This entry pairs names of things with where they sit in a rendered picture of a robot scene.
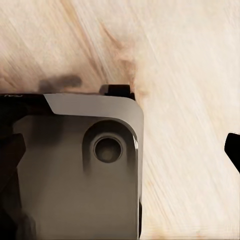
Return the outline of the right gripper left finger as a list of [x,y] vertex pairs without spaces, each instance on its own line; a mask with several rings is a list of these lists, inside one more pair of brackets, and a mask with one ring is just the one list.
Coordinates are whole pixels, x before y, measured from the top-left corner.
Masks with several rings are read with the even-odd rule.
[[26,153],[22,133],[0,138],[0,193]]

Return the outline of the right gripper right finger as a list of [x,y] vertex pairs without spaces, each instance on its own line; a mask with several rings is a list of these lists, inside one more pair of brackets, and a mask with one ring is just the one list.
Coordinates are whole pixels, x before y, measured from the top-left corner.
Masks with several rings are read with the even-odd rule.
[[224,151],[232,161],[238,172],[240,173],[240,135],[235,133],[229,133],[225,145]]

